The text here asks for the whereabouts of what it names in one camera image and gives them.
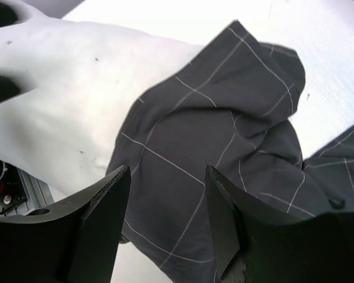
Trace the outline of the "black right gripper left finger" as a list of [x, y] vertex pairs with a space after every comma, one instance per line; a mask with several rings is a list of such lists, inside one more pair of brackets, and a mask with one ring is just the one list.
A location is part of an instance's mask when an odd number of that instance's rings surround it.
[[56, 203], [0, 218], [0, 282], [110, 282], [130, 182], [121, 166]]

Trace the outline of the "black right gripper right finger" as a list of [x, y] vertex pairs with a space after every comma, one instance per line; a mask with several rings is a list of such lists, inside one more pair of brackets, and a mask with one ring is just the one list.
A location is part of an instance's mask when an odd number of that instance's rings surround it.
[[205, 191], [222, 282], [354, 282], [354, 212], [304, 220], [207, 166]]

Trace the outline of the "white pillow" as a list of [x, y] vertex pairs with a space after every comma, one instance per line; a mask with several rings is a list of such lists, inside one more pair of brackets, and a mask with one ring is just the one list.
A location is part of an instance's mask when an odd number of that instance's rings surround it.
[[201, 46], [131, 28], [51, 18], [4, 1], [0, 74], [19, 96], [0, 104], [0, 160], [65, 195], [104, 175], [131, 106], [184, 67]]

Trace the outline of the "dark grey checked pillowcase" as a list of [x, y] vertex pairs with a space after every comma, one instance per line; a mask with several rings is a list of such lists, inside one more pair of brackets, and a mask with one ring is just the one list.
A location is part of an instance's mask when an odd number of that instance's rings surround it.
[[354, 209], [354, 82], [229, 24], [134, 103], [109, 164], [131, 169], [124, 236], [173, 282], [218, 282], [204, 193], [215, 166], [295, 216]]

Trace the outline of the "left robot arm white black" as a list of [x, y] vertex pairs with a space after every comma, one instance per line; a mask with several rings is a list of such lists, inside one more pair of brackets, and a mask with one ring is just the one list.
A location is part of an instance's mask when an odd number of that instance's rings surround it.
[[[18, 24], [19, 13], [8, 4], [0, 2], [0, 28]], [[20, 95], [23, 85], [15, 77], [0, 74], [0, 103]]]

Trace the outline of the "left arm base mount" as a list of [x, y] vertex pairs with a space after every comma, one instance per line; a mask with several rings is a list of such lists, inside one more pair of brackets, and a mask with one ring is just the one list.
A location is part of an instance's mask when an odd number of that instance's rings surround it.
[[0, 218], [26, 215], [52, 203], [54, 198], [46, 183], [0, 161]]

